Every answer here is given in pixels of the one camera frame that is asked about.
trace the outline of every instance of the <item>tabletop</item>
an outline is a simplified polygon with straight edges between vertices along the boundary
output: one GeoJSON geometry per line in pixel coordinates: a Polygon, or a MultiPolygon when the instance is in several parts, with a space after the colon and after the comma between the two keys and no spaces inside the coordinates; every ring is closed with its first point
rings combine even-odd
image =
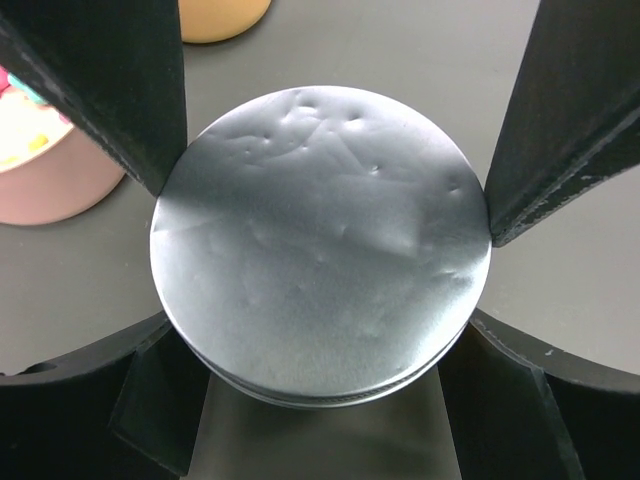
{"type": "MultiPolygon", "coordinates": [[[[185,46],[189,137],[259,95],[352,86],[430,118],[484,182],[536,8],[535,0],[274,0],[249,32],[185,46]]],[[[639,187],[635,169],[494,251],[480,307],[640,374],[639,187]]],[[[125,179],[70,220],[0,226],[0,371],[17,373],[161,309],[149,267],[153,208],[125,179]]],[[[437,372],[329,412],[261,404],[212,379],[189,478],[277,476],[459,478],[437,372]]]]}

